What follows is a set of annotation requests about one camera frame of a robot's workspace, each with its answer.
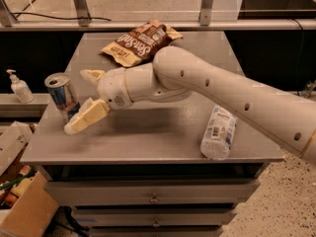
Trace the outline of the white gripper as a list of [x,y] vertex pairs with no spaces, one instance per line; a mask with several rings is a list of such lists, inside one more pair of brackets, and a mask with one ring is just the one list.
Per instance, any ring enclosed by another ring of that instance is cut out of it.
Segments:
[[125,69],[117,68],[109,70],[81,70],[83,79],[97,86],[97,92],[103,99],[93,100],[88,98],[75,114],[64,126],[66,134],[76,134],[86,129],[88,126],[105,118],[111,108],[120,110],[131,107],[131,100],[126,86]]

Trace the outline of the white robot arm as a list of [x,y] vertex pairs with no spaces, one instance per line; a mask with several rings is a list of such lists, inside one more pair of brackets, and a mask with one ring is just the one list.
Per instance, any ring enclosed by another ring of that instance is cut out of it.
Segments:
[[75,134],[109,111],[135,102],[171,102],[191,91],[215,102],[310,164],[316,163],[316,102],[218,68],[177,46],[163,47],[153,60],[131,68],[82,70],[99,98],[87,99],[65,125]]

